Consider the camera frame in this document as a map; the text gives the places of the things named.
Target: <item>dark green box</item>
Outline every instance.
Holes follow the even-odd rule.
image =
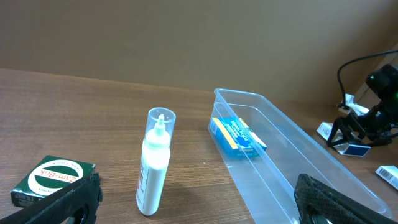
[[[29,174],[11,190],[12,203],[28,207],[62,187],[95,172],[95,165],[86,162],[45,156]]]

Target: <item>wooden tabletop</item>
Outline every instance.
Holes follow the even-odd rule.
[[[49,154],[96,164],[104,193],[97,223],[253,223],[207,130],[214,98],[210,91],[0,69],[0,218],[20,209],[9,191]],[[325,146],[316,129],[336,118],[334,107],[274,103]],[[145,217],[136,184],[147,113],[156,106],[174,111],[177,122],[159,210]],[[398,220],[398,191],[374,174],[380,165],[398,166],[396,146],[364,158],[327,151]]]

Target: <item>bottle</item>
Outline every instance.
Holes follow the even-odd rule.
[[[167,108],[152,108],[148,112],[136,194],[137,206],[144,215],[153,215],[159,207],[174,123],[175,114]]]

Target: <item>clear plastic cap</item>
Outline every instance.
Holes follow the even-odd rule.
[[[148,112],[144,144],[151,149],[169,148],[175,124],[175,114],[167,108],[152,108]]]

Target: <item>transparent storage bin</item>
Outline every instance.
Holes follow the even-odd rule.
[[[308,174],[386,217],[389,207],[263,96],[216,89],[212,118],[242,118],[267,145],[248,134],[259,157],[231,159],[217,148],[256,223],[300,223],[294,200],[299,174]]]

